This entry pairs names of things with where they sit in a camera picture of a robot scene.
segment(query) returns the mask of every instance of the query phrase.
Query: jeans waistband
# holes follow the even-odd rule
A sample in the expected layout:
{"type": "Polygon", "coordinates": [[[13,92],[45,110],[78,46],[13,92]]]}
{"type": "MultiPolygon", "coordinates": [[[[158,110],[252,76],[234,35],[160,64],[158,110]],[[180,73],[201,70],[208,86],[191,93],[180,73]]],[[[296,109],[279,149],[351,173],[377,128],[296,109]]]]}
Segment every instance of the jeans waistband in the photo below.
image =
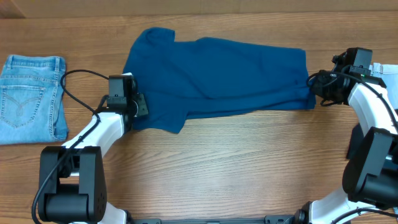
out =
{"type": "Polygon", "coordinates": [[[26,57],[21,55],[9,55],[5,64],[6,69],[12,67],[49,67],[55,72],[65,71],[65,59],[58,56],[49,57],[26,57]]]}

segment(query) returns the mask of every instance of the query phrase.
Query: light blue jeans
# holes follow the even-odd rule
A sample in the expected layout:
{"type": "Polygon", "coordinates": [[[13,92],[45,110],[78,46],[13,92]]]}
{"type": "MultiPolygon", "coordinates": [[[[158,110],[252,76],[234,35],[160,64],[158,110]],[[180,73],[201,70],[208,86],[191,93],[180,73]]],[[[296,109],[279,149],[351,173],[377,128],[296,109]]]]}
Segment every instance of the light blue jeans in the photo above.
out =
{"type": "Polygon", "coordinates": [[[61,57],[10,55],[0,76],[0,144],[64,141],[61,57]]]}
{"type": "Polygon", "coordinates": [[[382,78],[387,85],[388,99],[394,109],[398,109],[398,65],[373,63],[369,68],[371,75],[382,78]]]}

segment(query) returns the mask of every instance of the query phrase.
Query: blue t-shirt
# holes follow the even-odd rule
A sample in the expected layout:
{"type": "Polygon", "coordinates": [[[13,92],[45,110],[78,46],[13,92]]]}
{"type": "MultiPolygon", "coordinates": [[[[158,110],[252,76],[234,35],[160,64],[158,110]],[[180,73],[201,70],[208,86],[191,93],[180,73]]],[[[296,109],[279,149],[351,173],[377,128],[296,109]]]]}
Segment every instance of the blue t-shirt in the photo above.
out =
{"type": "Polygon", "coordinates": [[[179,133],[186,119],[315,106],[301,49],[174,38],[174,30],[151,28],[131,48],[123,72],[135,76],[149,110],[134,129],[179,133]]]}

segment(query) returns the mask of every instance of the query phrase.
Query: folded jeans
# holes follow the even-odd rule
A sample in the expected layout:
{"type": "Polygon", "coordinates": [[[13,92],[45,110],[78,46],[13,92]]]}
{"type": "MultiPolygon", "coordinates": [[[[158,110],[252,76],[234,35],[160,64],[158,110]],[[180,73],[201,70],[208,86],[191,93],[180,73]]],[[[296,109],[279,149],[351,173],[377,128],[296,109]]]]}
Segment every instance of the folded jeans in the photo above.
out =
{"type": "Polygon", "coordinates": [[[0,144],[64,141],[61,57],[10,55],[0,76],[0,144]]]}

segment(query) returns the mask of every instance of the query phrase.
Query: wood grain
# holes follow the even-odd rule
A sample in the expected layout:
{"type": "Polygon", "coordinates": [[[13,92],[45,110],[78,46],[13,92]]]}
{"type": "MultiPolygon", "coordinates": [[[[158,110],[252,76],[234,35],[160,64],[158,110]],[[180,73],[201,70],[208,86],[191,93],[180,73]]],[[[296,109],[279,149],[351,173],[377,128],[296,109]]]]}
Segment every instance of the wood grain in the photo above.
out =
{"type": "Polygon", "coordinates": [[[26,18],[222,14],[253,12],[393,11],[396,0],[13,0],[26,18]]]}
{"type": "MultiPolygon", "coordinates": [[[[333,54],[357,46],[373,49],[375,62],[398,64],[397,21],[397,12],[5,20],[0,21],[0,61],[9,54],[59,55],[66,58],[68,70],[119,74],[144,29],[168,27],[176,30],[179,41],[210,36],[303,48],[312,73],[331,68],[333,54]]],[[[104,80],[84,73],[71,75],[67,85],[91,106],[108,91],[104,80]]],[[[72,138],[88,123],[90,113],[68,96],[63,102],[72,138]]],[[[189,120],[180,134],[156,129],[128,133],[104,158],[108,199],[135,218],[294,213],[341,185],[357,122],[347,106],[317,106],[311,111],[189,120]]],[[[32,223],[39,155],[47,145],[0,147],[0,223],[32,223]]],[[[379,215],[354,221],[395,222],[379,215]]]]}
{"type": "Polygon", "coordinates": [[[11,0],[0,0],[0,19],[21,19],[25,16],[11,0]]]}

